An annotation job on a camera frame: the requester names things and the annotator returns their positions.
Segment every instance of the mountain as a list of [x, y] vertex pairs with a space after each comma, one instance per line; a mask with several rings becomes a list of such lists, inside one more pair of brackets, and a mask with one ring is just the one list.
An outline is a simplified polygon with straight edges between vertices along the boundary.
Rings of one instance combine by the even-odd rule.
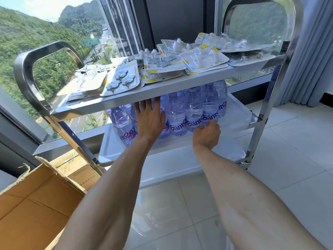
[[104, 19], [98, 7], [97, 0], [84, 3], [77, 7], [66, 6], [61, 12], [58, 23], [75, 32], [90, 35], [94, 33], [101, 37]]
[[91, 19], [104, 23], [104, 18], [101, 14], [97, 0], [93, 0], [90, 3], [81, 4], [77, 7], [70, 5], [66, 6], [60, 14], [59, 21], [68, 18]]
[[[14, 60], [22, 52], [62, 40], [68, 42], [82, 59], [90, 48], [82, 48], [81, 40], [87, 36], [65, 26], [28, 16], [0, 6], [0, 87], [33, 118], [38, 113], [19, 90], [14, 76]], [[36, 62], [33, 67], [35, 82], [42, 95], [51, 102], [56, 93], [72, 77], [76, 65], [72, 58], [59, 51]]]

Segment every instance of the water bottle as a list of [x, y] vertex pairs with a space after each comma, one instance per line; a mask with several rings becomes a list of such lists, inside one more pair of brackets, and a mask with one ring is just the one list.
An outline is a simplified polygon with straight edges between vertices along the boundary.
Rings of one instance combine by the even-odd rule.
[[206, 126], [209, 120], [217, 120], [219, 114], [219, 95], [214, 83], [205, 84], [202, 92], [203, 99], [203, 124]]
[[169, 108], [166, 115], [171, 133], [178, 137], [185, 135], [187, 132], [185, 108], [180, 103], [176, 92], [169, 94]]
[[112, 108], [107, 111], [115, 131], [125, 146], [130, 146], [133, 142], [136, 131], [133, 127], [130, 117], [120, 107]]
[[219, 95], [219, 118], [224, 117], [227, 111], [228, 89], [225, 80], [214, 82], [214, 87]]
[[130, 118], [131, 118], [132, 124], [134, 126], [134, 129], [136, 131], [136, 134], [139, 134], [139, 132], [138, 132], [138, 119], [136, 117], [136, 112], [135, 112], [134, 104], [131, 105]]
[[185, 102], [185, 115], [187, 129], [194, 132], [195, 128], [202, 125], [202, 97], [200, 87], [194, 87], [187, 90]]
[[131, 114], [131, 104], [126, 104], [126, 105], [120, 106], [120, 108], [122, 108], [126, 112], [127, 115]]
[[178, 100], [181, 102], [181, 104], [185, 105], [186, 96], [185, 96], [185, 93], [183, 90], [177, 91], [177, 97], [178, 97]]
[[[162, 111], [165, 111], [165, 113], [167, 113], [167, 109], [168, 109], [168, 96], [167, 95], [163, 95], [161, 96], [161, 104], [160, 104], [160, 113]], [[165, 116], [165, 125], [164, 128], [161, 132], [161, 135], [159, 136], [159, 138], [164, 139], [169, 137], [170, 134], [170, 126], [169, 126], [169, 121], [168, 121], [168, 117]]]

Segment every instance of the curtain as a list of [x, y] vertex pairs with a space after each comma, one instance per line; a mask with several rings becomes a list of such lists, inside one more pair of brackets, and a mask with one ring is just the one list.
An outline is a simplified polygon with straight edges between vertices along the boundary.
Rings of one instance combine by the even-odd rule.
[[303, 28], [274, 106], [319, 104], [333, 77], [333, 0], [302, 0]]

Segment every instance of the dark wall panel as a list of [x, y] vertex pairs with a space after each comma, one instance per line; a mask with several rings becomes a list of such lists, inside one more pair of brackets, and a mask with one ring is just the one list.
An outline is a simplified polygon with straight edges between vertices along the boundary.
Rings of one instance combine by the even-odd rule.
[[204, 0], [146, 0], [155, 44], [161, 39], [192, 43], [203, 32]]

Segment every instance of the floor tile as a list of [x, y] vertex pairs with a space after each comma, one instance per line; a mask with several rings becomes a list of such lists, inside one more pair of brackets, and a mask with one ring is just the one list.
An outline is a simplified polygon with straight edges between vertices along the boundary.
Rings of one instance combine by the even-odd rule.
[[323, 172], [277, 191], [303, 226], [333, 249], [333, 176]]
[[219, 214], [213, 193], [204, 173], [178, 180], [193, 223]]
[[194, 225], [203, 250], [225, 250], [227, 235], [220, 216], [214, 216]]
[[324, 169], [333, 168], [333, 109], [318, 110], [270, 127]]
[[[261, 105], [262, 101], [258, 101], [255, 103], [248, 104], [246, 105], [246, 107], [249, 110], [252, 110], [252, 112], [258, 116], [260, 113]], [[299, 105], [291, 102], [278, 107], [273, 107], [271, 114], [269, 115], [266, 128], [293, 119], [295, 117], [299, 117], [304, 114], [314, 112], [324, 107], [326, 106], [322, 104], [316, 107], [308, 107], [306, 105]]]
[[135, 250], [202, 250], [194, 226], [149, 242]]
[[[247, 148], [251, 136], [237, 140]], [[265, 129], [248, 171], [276, 191], [323, 172], [323, 169], [277, 134]]]
[[177, 181], [139, 190], [124, 249], [133, 249], [192, 224]]

